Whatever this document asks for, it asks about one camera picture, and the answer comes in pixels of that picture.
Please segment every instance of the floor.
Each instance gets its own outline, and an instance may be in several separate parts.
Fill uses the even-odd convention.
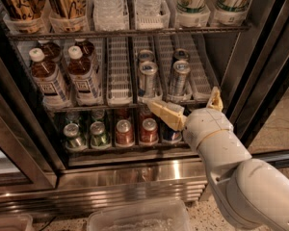
[[[289,149],[289,90],[281,102],[264,124],[249,147],[252,153],[286,150]],[[289,168],[280,169],[289,178]],[[222,217],[217,205],[210,197],[205,202],[195,202],[186,205],[189,214],[191,230],[215,230],[215,231],[236,231]],[[34,222],[36,231],[85,231],[87,230],[87,217],[59,217],[48,222]],[[254,231],[271,231],[267,226],[260,226]]]

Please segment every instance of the refrigerator bottom panel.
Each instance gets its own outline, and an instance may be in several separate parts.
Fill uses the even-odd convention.
[[[206,194],[206,187],[198,159],[73,172],[63,175],[53,191],[0,195],[0,214],[80,215],[145,199],[198,201]]]

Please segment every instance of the metal shelf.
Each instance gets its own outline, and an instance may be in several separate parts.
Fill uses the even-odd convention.
[[[158,36],[158,35],[182,35],[182,34],[217,34],[217,33],[239,33],[245,32],[250,28],[248,24],[242,26],[223,26],[223,27],[200,27],[200,28],[169,28],[158,30],[122,30],[114,32],[84,32],[69,34],[19,34],[12,35],[7,33],[10,40],[28,41],[39,39],[75,39],[75,38],[114,38],[114,37],[136,37],[136,36]]]

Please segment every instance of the white bottle cap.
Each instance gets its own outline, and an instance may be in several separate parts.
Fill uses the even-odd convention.
[[[38,42],[41,43],[41,44],[47,43],[47,42],[49,42],[49,41],[50,41],[50,40],[38,40]]]
[[[68,49],[68,55],[71,59],[80,59],[83,53],[78,46],[71,46]]]
[[[45,58],[44,53],[41,51],[41,49],[33,48],[29,51],[29,56],[33,62],[40,62]]]
[[[79,39],[76,38],[76,39],[75,39],[76,42],[83,42],[83,41],[85,41],[85,40],[86,40],[85,38],[79,38]]]

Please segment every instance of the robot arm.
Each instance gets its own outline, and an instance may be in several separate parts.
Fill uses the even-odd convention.
[[[212,193],[230,224],[289,230],[289,180],[251,157],[223,113],[207,108],[193,111],[183,137],[204,162]]]

